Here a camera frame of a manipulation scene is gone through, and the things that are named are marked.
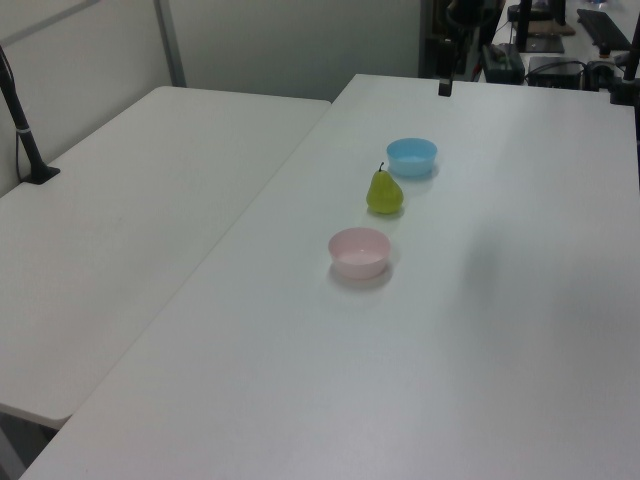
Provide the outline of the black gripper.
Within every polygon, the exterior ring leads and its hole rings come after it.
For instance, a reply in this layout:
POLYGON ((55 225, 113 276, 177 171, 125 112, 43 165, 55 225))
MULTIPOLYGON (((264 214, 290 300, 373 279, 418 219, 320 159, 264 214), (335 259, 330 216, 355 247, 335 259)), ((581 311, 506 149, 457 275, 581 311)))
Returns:
POLYGON ((451 96, 453 79, 451 76, 456 69, 456 43, 450 39, 443 39, 438 42, 436 75, 440 79, 438 95, 451 96))

